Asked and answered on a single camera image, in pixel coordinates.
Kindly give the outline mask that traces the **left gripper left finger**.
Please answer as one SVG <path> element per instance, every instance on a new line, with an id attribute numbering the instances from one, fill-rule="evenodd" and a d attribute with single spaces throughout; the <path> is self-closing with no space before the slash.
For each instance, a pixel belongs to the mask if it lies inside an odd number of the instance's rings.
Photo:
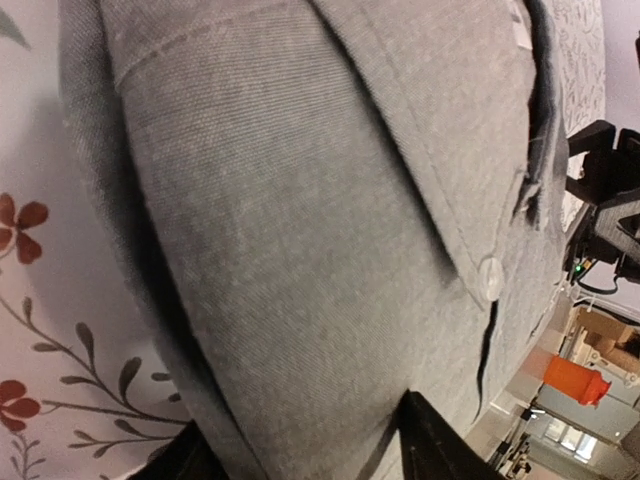
<path id="1" fill-rule="evenodd" d="M 190 422 L 133 480 L 227 480 L 220 461 Z"/>

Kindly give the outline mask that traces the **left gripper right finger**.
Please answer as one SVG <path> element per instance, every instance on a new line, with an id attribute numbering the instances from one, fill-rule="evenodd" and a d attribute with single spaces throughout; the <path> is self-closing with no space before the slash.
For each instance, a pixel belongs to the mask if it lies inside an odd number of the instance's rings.
<path id="1" fill-rule="evenodd" d="M 402 468 L 410 480 L 498 480 L 479 457 L 419 393 L 407 391 L 398 406 Z"/>

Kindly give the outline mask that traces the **grey long sleeve shirt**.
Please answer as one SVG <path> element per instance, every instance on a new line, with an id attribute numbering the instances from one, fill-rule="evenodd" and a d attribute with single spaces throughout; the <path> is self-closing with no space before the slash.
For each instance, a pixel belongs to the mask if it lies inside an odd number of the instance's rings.
<path id="1" fill-rule="evenodd" d="M 544 1 L 63 1 L 97 218 L 228 479 L 405 479 L 464 440 L 562 280 Z"/>

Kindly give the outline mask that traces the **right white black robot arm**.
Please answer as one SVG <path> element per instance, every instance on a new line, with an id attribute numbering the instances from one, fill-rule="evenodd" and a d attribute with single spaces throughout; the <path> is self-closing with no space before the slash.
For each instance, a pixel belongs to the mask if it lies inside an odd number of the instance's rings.
<path id="1" fill-rule="evenodd" d="M 569 157 L 585 153 L 582 176 L 566 179 L 566 190 L 599 205 L 639 187 L 639 133 L 597 120 L 568 139 Z"/>

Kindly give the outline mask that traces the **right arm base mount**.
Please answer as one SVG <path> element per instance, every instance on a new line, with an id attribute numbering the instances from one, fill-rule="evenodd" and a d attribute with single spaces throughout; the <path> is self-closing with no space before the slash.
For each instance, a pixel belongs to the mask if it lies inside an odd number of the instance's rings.
<path id="1" fill-rule="evenodd" d="M 583 291 L 603 296 L 618 292 L 620 279 L 639 284 L 639 264 L 595 232 L 596 208 L 584 205 L 569 229 L 564 259 L 564 271 L 571 285 Z M 614 265 L 613 286 L 596 287 L 584 282 L 584 277 L 598 264 Z"/>

